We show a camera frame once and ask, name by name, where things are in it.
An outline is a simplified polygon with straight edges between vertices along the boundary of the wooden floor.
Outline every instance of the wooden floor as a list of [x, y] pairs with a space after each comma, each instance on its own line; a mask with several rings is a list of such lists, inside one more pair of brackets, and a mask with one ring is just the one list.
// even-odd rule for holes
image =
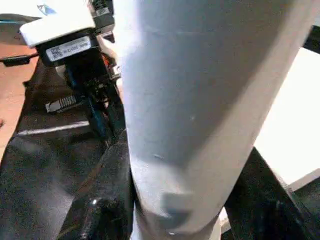
[[[26, 46], [5, 45], [0, 43], [0, 58], [34, 53]], [[4, 125], [0, 128], [0, 161], [8, 140], [15, 130], [22, 105], [25, 100], [25, 89], [22, 82], [32, 76], [37, 59], [29, 65], [5, 67], [0, 63], [0, 119]]]

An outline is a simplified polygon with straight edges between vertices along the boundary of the barcode label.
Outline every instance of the barcode label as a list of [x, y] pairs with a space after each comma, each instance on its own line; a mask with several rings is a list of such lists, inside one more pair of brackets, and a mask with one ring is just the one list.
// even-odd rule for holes
[[83, 52], [91, 48], [90, 38], [88, 36], [80, 37], [76, 40], [68, 41], [64, 44], [47, 49], [46, 55], [51, 62], [69, 57], [71, 55]]
[[98, 10], [95, 11], [95, 12], [96, 12], [96, 15], [97, 15], [98, 17], [101, 16], [101, 15], [103, 15], [103, 14], [109, 14], [109, 13], [110, 13], [109, 8], [107, 8], [107, 7], [98, 9]]

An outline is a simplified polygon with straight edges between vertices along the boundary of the white pipe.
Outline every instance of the white pipe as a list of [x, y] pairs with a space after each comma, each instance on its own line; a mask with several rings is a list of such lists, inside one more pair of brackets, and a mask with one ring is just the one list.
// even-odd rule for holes
[[115, 0], [114, 10], [143, 218], [154, 239], [189, 239], [227, 200], [319, 1]]

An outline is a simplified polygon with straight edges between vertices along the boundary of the black cable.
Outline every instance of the black cable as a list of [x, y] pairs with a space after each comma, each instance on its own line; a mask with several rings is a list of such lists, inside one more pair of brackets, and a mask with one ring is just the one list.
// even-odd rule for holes
[[39, 56], [37, 52], [30, 55], [8, 56], [0, 58], [0, 63], [3, 63], [6, 67], [26, 65], [30, 63], [30, 59], [37, 56]]

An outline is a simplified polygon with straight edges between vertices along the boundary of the white label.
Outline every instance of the white label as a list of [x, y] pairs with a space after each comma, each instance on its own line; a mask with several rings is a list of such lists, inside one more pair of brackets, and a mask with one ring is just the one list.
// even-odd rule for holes
[[47, 49], [46, 55], [51, 62], [69, 57], [71, 55], [83, 52], [91, 48], [90, 38], [88, 36], [80, 37], [73, 41], [68, 41], [64, 44]]
[[101, 9], [95, 11], [95, 12], [96, 12], [96, 15], [97, 15], [98, 17], [101, 16], [101, 15], [103, 15], [103, 14], [109, 14], [109, 13], [110, 13], [109, 8], [107, 8], [107, 7], [101, 8]]

